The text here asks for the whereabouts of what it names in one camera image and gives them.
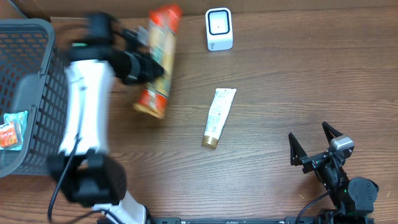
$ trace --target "brown cap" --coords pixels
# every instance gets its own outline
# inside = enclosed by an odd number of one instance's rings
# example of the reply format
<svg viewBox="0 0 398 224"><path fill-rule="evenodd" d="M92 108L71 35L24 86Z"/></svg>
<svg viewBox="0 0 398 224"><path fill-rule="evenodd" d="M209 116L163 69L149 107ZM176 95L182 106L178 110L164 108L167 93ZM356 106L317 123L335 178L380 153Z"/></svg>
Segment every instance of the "brown cap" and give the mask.
<svg viewBox="0 0 398 224"><path fill-rule="evenodd" d="M209 147L210 149L216 149L218 144L218 139L210 136L204 136L201 141L202 146Z"/></svg>

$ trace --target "white tube with gold cap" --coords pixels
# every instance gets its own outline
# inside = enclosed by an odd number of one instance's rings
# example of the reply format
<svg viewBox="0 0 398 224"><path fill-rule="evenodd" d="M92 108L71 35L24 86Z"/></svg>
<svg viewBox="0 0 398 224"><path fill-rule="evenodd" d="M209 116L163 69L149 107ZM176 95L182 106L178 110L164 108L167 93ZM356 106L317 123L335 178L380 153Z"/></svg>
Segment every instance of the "white tube with gold cap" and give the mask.
<svg viewBox="0 0 398 224"><path fill-rule="evenodd" d="M209 116L207 118L207 125L205 135L201 142L202 146L216 149L221 132L223 131L226 118L231 109L232 101L236 89L218 88L214 95L213 103L210 106Z"/></svg>

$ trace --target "wooden table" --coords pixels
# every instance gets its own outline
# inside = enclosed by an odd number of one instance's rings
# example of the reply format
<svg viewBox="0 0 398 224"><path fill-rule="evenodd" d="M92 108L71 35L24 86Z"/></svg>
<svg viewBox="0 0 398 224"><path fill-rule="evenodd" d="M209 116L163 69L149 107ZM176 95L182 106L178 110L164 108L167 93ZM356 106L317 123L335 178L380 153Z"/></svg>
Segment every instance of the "wooden table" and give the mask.
<svg viewBox="0 0 398 224"><path fill-rule="evenodd" d="M126 169L129 191L155 216L298 214L325 189L314 174L290 166L287 135L309 155L319 153L328 145L327 121L355 141L348 176L380 186L371 216L398 222L397 16L396 8L235 14L234 47L223 52L206 49L203 16L184 17L165 119L132 110L138 87L115 84L112 93L111 156ZM146 22L123 20L131 29ZM66 24L54 23L60 45L79 34L63 30ZM216 88L238 91L213 151L200 144ZM0 181L1 223L47 222L55 187L49 177ZM330 199L306 215L320 208L331 208ZM53 214L66 221L86 211L59 195Z"/></svg>

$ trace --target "red and yellow package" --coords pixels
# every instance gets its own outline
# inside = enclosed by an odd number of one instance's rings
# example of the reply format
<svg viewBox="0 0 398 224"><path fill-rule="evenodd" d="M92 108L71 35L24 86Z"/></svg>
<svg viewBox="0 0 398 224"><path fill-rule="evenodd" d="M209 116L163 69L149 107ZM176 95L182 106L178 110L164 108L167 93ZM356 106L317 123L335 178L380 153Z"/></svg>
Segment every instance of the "red and yellow package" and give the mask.
<svg viewBox="0 0 398 224"><path fill-rule="evenodd" d="M14 147L21 143L21 133L15 124L17 123L11 121L0 126L0 146L2 148Z"/></svg>
<svg viewBox="0 0 398 224"><path fill-rule="evenodd" d="M134 108L163 118L170 94L177 30L182 11L176 4L150 12L148 45L152 58L164 69L164 75L146 83L146 88Z"/></svg>

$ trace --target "basket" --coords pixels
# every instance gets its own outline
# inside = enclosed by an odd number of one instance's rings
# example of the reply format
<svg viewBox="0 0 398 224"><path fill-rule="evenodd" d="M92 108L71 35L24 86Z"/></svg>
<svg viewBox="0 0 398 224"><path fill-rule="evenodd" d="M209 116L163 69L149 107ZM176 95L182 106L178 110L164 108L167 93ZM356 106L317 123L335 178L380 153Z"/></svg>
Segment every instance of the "basket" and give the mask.
<svg viewBox="0 0 398 224"><path fill-rule="evenodd" d="M67 118L68 83L53 27L42 19L0 20L0 123L28 111L21 151L0 150L0 177L46 175Z"/></svg>

